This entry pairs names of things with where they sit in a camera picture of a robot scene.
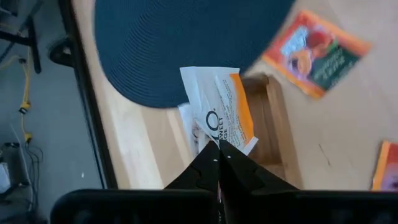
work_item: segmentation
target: gray floor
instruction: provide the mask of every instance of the gray floor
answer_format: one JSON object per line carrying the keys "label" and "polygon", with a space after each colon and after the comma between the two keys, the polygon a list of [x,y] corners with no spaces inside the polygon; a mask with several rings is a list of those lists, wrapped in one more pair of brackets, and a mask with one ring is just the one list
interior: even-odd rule
{"label": "gray floor", "polygon": [[[26,13],[29,9],[30,6],[24,6],[22,11]],[[19,25],[19,21],[9,22]],[[75,189],[100,188],[101,182],[73,70],[47,57],[48,46],[65,35],[57,0],[45,1],[34,22],[42,73],[32,75],[32,107],[25,116],[25,123],[27,131],[33,134],[32,143],[44,152],[40,165],[39,206],[47,217],[61,195]],[[0,52],[7,43],[0,40]],[[26,55],[26,50],[26,47],[16,46],[8,58],[14,54]],[[18,63],[0,70],[0,144],[16,141],[10,123],[23,139],[20,116],[16,112],[21,105],[23,89],[24,73]]]}

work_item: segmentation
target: wooden tray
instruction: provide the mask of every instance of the wooden tray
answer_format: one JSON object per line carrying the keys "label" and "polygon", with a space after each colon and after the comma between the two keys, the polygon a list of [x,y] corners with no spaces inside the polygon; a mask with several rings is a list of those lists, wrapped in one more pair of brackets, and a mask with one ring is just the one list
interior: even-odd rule
{"label": "wooden tray", "polygon": [[244,77],[254,135],[259,138],[249,157],[260,166],[301,189],[297,155],[279,82],[263,74]]}

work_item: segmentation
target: wooden table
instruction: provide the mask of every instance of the wooden table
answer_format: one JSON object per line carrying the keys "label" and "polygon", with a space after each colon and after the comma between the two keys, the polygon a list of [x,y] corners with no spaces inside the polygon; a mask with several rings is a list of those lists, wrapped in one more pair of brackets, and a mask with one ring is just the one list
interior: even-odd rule
{"label": "wooden table", "polygon": [[[94,0],[71,1],[118,187],[160,189],[193,159],[180,115],[133,103],[112,87],[94,42]],[[305,189],[369,189],[381,140],[398,141],[398,2],[299,0],[285,27],[304,8],[371,41],[371,53],[318,101],[262,61],[248,75],[269,72],[280,81]]]}

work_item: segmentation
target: colorful packaging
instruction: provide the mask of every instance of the colorful packaging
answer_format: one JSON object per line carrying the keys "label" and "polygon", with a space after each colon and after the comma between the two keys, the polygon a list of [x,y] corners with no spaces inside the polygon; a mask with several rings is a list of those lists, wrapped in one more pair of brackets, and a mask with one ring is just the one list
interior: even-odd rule
{"label": "colorful packaging", "polygon": [[320,98],[370,48],[370,43],[347,34],[310,11],[302,11],[262,58],[306,94]]}
{"label": "colorful packaging", "polygon": [[372,190],[398,192],[398,144],[383,141]]}
{"label": "colorful packaging", "polygon": [[180,112],[192,151],[200,152],[209,139],[217,145],[227,140],[248,155],[258,138],[239,69],[184,67],[180,71],[189,99]]}

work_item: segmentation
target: round placemat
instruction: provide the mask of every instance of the round placemat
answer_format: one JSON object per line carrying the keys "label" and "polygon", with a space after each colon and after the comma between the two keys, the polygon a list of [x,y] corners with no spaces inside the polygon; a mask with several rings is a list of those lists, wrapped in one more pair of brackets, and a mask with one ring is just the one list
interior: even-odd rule
{"label": "round placemat", "polygon": [[187,102],[180,67],[250,66],[294,0],[97,0],[95,39],[109,82],[144,106]]}

